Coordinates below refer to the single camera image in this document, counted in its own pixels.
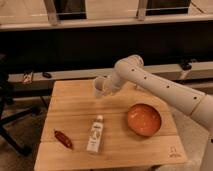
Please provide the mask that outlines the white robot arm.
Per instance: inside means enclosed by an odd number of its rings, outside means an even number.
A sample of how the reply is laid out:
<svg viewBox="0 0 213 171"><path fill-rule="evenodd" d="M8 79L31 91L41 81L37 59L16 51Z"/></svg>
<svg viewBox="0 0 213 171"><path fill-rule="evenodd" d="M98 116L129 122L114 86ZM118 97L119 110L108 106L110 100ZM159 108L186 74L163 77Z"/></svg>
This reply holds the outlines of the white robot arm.
<svg viewBox="0 0 213 171"><path fill-rule="evenodd" d="M118 60L103 84L105 94L117 93L129 81L147 89L209 131L200 171L213 171L213 96L151 74L139 55Z"/></svg>

